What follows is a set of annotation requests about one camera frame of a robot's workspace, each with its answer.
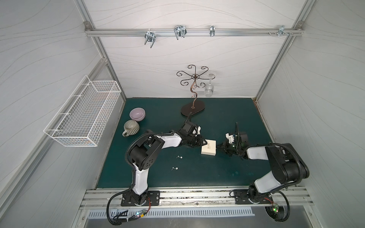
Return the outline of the cream jewelry box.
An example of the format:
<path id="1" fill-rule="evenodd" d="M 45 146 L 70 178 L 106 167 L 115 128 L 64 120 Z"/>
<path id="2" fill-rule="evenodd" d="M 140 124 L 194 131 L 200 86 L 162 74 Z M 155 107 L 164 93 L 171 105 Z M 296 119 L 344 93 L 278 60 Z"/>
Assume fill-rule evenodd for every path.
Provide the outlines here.
<path id="1" fill-rule="evenodd" d="M 202 146 L 201 154 L 203 155 L 216 155 L 216 141 L 215 140 L 206 140 L 207 144 Z"/>

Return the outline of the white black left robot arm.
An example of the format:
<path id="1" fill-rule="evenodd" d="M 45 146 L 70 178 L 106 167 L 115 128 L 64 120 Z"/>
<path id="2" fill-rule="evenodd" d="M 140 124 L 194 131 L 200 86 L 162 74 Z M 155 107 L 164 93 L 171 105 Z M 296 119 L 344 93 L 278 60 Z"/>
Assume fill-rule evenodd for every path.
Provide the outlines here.
<path id="1" fill-rule="evenodd" d="M 148 173 L 163 149 L 170 147 L 202 147 L 208 142 L 201 134 L 171 131 L 158 134 L 148 130 L 138 137 L 127 149 L 125 159 L 133 168 L 133 180 L 130 195 L 136 205 L 143 205 L 148 193 Z"/>

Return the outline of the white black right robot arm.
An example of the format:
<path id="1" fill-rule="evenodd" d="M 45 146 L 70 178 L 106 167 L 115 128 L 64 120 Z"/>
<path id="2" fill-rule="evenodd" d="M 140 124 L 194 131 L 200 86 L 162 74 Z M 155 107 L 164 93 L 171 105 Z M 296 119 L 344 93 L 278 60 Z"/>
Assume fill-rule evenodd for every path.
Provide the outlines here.
<path id="1" fill-rule="evenodd" d="M 310 176 L 305 162 L 290 143 L 270 143 L 242 147 L 241 144 L 223 142 L 217 149 L 229 156 L 237 155 L 246 160 L 265 160 L 270 171 L 256 179 L 247 190 L 234 190 L 234 197 L 252 204 L 259 204 L 272 193 L 301 183 Z"/>

